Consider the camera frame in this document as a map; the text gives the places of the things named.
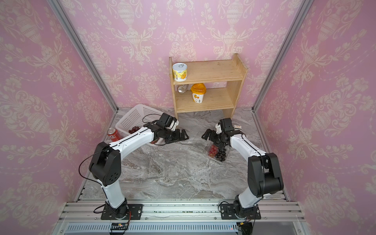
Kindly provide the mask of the light red grape bunch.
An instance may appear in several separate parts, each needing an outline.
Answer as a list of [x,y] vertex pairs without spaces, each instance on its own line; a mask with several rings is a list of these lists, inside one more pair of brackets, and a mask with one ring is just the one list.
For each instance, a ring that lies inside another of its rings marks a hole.
[[211,145],[208,150],[208,156],[214,158],[218,153],[218,147],[215,145]]

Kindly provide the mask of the clear plastic container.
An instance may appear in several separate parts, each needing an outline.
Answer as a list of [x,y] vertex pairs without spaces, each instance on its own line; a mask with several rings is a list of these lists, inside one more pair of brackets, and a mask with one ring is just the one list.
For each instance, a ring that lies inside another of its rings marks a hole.
[[230,154],[230,150],[228,147],[225,147],[224,149],[220,149],[214,144],[208,144],[205,147],[205,153],[204,153],[204,155],[207,158],[217,163],[225,162],[228,159],[229,154]]

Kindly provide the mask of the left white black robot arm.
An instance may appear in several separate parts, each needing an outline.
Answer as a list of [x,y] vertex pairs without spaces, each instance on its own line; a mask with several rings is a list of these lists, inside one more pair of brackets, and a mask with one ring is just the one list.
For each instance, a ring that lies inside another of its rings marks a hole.
[[188,140],[189,136],[184,129],[171,130],[148,123],[128,137],[109,144],[101,142],[97,145],[89,164],[89,171],[105,194],[104,212],[112,215],[112,218],[125,219],[131,216],[127,199],[119,184],[122,160],[134,150],[158,138],[164,139],[165,144],[172,144]]

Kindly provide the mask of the black grape bunch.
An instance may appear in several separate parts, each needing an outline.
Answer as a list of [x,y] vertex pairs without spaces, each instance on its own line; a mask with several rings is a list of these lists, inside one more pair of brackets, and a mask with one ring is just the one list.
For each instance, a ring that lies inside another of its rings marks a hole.
[[225,146],[218,147],[218,153],[215,158],[220,162],[224,162],[227,158],[227,148]]

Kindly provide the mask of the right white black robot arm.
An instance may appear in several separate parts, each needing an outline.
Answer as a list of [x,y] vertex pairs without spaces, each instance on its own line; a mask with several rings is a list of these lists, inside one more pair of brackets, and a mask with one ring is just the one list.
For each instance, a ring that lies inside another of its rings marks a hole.
[[207,129],[201,137],[211,141],[219,150],[227,146],[236,150],[247,161],[248,187],[234,199],[235,214],[246,218],[257,210],[257,203],[265,196],[284,189],[280,163],[275,153],[267,153],[247,139],[235,128],[230,118],[223,118],[215,125],[215,130]]

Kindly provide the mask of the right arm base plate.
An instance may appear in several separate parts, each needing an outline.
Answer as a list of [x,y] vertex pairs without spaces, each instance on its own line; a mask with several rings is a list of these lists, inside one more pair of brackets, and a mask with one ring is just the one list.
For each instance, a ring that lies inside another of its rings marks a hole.
[[223,220],[239,219],[239,220],[260,220],[260,210],[258,205],[250,208],[242,208],[234,204],[221,204],[219,205],[219,212]]

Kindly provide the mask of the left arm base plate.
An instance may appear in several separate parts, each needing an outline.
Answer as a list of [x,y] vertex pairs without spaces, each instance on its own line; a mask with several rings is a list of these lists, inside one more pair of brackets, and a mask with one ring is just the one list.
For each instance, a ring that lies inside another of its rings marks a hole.
[[140,220],[143,213],[143,204],[128,204],[125,213],[115,212],[110,205],[105,205],[101,220]]

